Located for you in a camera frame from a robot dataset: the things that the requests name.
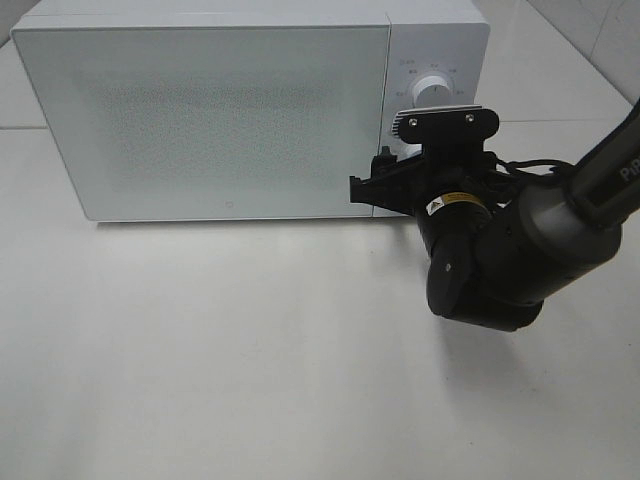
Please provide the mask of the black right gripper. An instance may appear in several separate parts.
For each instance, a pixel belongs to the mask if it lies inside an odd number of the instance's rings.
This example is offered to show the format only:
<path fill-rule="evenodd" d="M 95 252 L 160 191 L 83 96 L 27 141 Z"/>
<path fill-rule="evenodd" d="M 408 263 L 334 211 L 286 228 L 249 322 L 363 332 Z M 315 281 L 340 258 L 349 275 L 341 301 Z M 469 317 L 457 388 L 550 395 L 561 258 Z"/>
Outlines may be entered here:
<path fill-rule="evenodd" d="M 473 208 L 489 219 L 496 205 L 489 178 L 497 161 L 484 142 L 499 123 L 497 113 L 486 108 L 411 114 L 400 121 L 398 138 L 422 151 L 400 158 L 384 146 L 371 161 L 370 178 L 349 177 L 350 202 L 416 216 L 435 213 L 431 202 L 437 200 L 441 208 Z"/>

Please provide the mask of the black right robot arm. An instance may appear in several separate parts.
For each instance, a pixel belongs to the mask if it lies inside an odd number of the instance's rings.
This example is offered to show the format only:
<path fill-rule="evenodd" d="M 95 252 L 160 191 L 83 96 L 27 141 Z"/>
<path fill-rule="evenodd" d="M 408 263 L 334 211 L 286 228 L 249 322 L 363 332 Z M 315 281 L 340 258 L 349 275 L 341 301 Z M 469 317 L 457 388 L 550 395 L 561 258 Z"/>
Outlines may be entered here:
<path fill-rule="evenodd" d="M 606 263 L 639 207 L 639 112 L 578 163 L 504 161 L 485 149 L 499 117 L 479 105 L 404 110 L 350 199 L 416 221 L 430 265 L 426 298 L 441 317 L 512 332 L 544 301 Z"/>

